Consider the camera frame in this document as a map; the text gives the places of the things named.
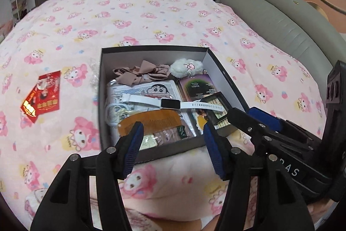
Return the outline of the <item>white smart watch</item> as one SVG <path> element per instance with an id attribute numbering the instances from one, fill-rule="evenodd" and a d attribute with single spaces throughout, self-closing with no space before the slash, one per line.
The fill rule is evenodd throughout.
<path id="1" fill-rule="evenodd" d="M 137 103 L 150 105 L 160 109 L 166 110 L 190 110 L 190 109 L 209 109 L 207 103 L 201 101 L 192 101 L 192 102 L 182 102 L 174 99 L 156 99 L 141 95 L 131 95 L 131 94 L 122 94 L 121 96 L 122 103 Z"/>

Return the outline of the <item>red envelope packet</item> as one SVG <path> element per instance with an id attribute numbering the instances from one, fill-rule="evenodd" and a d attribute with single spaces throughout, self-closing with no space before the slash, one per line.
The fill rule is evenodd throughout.
<path id="1" fill-rule="evenodd" d="M 39 76 L 34 88 L 24 99 L 21 110 L 35 123 L 40 115 L 60 109 L 60 75 L 61 71 Z"/>

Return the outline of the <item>black cardboard box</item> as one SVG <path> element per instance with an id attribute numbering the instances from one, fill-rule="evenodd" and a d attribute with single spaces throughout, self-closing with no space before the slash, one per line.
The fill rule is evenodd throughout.
<path id="1" fill-rule="evenodd" d="M 163 81 L 126 86 L 119 70 L 127 67 L 147 75 L 155 67 L 182 63 L 184 78 L 170 75 Z M 101 51 L 99 70 L 99 134 L 101 148 L 116 146 L 130 132 L 152 137 L 143 145 L 141 164 L 187 152 L 205 145 L 198 111 L 221 137 L 235 127 L 226 122 L 233 108 L 249 106 L 210 49 L 191 46 L 109 47 Z"/>

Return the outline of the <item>small black framed case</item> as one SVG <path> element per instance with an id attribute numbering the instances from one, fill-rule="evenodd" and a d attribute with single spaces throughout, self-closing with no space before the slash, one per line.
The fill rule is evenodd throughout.
<path id="1" fill-rule="evenodd" d="M 227 121 L 227 112 L 231 105 L 225 96 L 219 91 L 208 95 L 200 100 L 209 105 L 209 109 L 203 109 L 203 117 L 206 121 L 210 121 L 216 129 L 224 128 L 230 125 Z"/>

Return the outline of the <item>purple green card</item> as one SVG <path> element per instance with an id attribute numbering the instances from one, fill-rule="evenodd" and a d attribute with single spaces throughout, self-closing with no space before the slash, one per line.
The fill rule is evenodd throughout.
<path id="1" fill-rule="evenodd" d="M 197 74 L 193 77 L 179 79 L 177 85 L 185 101 L 200 100 L 217 92 L 207 74 Z"/>

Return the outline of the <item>white fluffy plush pouch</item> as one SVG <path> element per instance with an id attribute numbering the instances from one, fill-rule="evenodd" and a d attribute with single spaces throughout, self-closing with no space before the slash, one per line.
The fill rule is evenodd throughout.
<path id="1" fill-rule="evenodd" d="M 193 59 L 178 59 L 170 65 L 171 74 L 179 79 L 202 74 L 203 70 L 202 62 Z"/>

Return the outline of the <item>grey upholstered headboard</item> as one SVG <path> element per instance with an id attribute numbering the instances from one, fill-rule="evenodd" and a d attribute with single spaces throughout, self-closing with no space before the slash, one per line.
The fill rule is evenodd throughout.
<path id="1" fill-rule="evenodd" d="M 217 0 L 233 9 L 264 40 L 302 63 L 320 89 L 337 60 L 345 61 L 345 40 L 304 0 Z"/>

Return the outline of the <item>orange wooden comb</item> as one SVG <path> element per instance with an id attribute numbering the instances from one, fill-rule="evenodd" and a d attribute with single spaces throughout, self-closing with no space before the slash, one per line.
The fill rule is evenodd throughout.
<path id="1" fill-rule="evenodd" d="M 131 115 L 121 121 L 118 124 L 119 135 L 121 137 L 128 135 L 136 122 L 142 123 L 145 135 L 182 125 L 179 114 L 174 110 L 146 111 Z"/>

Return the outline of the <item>cartoon printed notebook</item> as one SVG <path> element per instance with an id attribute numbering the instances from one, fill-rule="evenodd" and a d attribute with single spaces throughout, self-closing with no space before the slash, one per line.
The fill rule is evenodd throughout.
<path id="1" fill-rule="evenodd" d="M 105 104 L 105 120 L 111 128 L 112 139 L 117 141 L 120 137 L 118 124 L 125 118 L 146 111 L 158 109 L 155 106 L 138 103 L 122 102 L 123 95 L 137 95 L 141 97 L 150 97 L 153 99 L 174 99 L 182 101 L 178 87 L 173 80 L 163 82 L 152 82 L 139 84 L 137 86 L 125 86 L 116 83 L 109 83 L 107 86 L 107 100 Z"/>

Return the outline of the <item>beige fabric bow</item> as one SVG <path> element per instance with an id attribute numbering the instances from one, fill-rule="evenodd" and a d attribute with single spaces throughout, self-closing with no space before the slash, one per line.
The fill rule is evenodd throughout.
<path id="1" fill-rule="evenodd" d="M 170 76 L 168 65 L 155 65 L 143 60 L 141 66 L 120 67 L 113 69 L 115 80 L 119 84 L 134 86 L 154 81 L 162 81 Z"/>

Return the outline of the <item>pink cartoon print blanket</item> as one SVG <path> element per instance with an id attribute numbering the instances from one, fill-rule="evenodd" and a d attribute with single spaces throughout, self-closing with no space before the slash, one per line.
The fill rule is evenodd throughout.
<path id="1" fill-rule="evenodd" d="M 1 194 L 29 228 L 72 153 L 100 150 L 96 71 L 104 47 L 197 46 L 213 51 L 247 104 L 316 136 L 323 94 L 307 68 L 213 0 L 48 0 L 1 43 Z M 21 105 L 39 76 L 61 71 L 60 109 L 32 123 Z"/>

